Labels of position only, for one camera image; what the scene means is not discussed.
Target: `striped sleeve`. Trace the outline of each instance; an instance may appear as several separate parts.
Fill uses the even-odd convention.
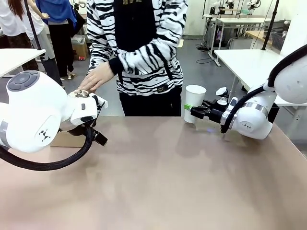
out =
[[[109,61],[112,55],[112,49],[100,23],[94,0],[88,0],[87,4],[87,36],[92,42],[89,73],[99,64]]]
[[[127,73],[150,74],[162,68],[175,55],[185,27],[188,4],[187,0],[165,1],[156,38],[134,52],[118,55]]]

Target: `paper cup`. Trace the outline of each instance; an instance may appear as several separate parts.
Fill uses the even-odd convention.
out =
[[[186,101],[184,120],[188,123],[195,123],[196,117],[191,115],[191,112],[187,110],[187,107],[201,106],[207,90],[199,85],[188,85],[186,87]]]

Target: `black cuff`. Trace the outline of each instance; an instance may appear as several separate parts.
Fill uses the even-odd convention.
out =
[[[114,75],[124,71],[124,66],[121,63],[119,57],[115,57],[109,60],[109,65]]]

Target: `person in zebra print jacket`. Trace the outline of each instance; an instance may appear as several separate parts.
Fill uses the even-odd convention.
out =
[[[91,60],[79,89],[95,91],[118,75],[126,116],[180,116],[176,51],[187,9],[187,0],[88,0]]]

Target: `hand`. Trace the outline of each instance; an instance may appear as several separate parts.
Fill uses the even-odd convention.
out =
[[[90,74],[84,78],[78,89],[94,92],[113,77],[114,73],[112,72],[109,63],[104,62],[93,69]]]
[[[42,13],[42,19],[49,19],[49,15],[47,13]]]

